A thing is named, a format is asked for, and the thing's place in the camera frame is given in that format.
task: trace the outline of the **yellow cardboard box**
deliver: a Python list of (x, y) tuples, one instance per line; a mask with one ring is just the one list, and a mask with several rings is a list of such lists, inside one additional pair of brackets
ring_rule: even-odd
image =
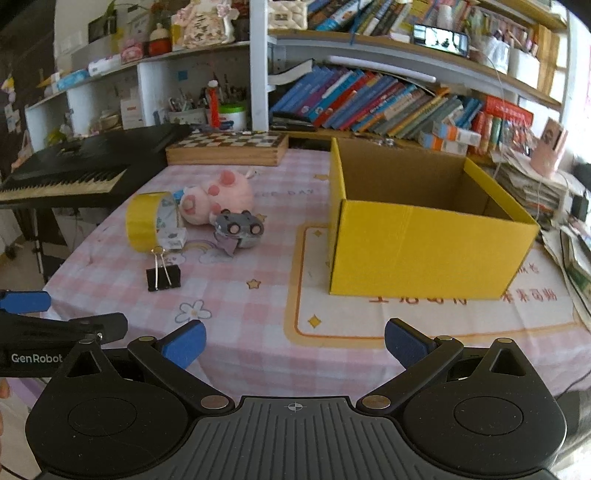
[(467, 158), (332, 140), (332, 294), (498, 299), (538, 231)]

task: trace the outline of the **stack of papers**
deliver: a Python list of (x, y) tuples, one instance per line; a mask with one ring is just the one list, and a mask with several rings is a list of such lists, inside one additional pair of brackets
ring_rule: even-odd
[(567, 172), (556, 172), (551, 179), (537, 173), (525, 155), (503, 149), (503, 154), (494, 153), (493, 160), (499, 163), (497, 182), (517, 200), (544, 228), (560, 208), (562, 198), (571, 194), (583, 195), (585, 187)]
[[(560, 230), (542, 232), (542, 237), (546, 250), (563, 273), (566, 288), (579, 316), (585, 326), (591, 330), (591, 288), (589, 288), (591, 281), (588, 281), (591, 279), (591, 262), (579, 239), (569, 226), (563, 226)], [(579, 279), (587, 277), (587, 280), (582, 283), (575, 281), (569, 274), (575, 271), (577, 272), (575, 277)]]

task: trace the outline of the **yellow tape roll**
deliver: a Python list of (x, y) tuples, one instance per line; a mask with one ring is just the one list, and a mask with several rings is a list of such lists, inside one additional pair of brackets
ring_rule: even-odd
[(160, 246), (157, 235), (159, 229), (180, 226), (177, 204), (170, 192), (136, 195), (127, 207), (127, 238), (131, 247), (138, 252), (149, 253)]

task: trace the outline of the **pink stuffed toy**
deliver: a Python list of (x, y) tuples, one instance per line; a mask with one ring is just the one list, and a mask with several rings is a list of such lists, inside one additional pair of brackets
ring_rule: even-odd
[(213, 223), (225, 209), (242, 213), (253, 207), (254, 195), (248, 179), (233, 170), (223, 170), (215, 180), (185, 188), (180, 203), (181, 215), (193, 225)]

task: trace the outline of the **electronic keyboard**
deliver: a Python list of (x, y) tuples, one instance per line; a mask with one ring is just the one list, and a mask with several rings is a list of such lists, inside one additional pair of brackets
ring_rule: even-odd
[(166, 167), (166, 146), (190, 131), (165, 124), (46, 148), (2, 184), (0, 208), (120, 205)]

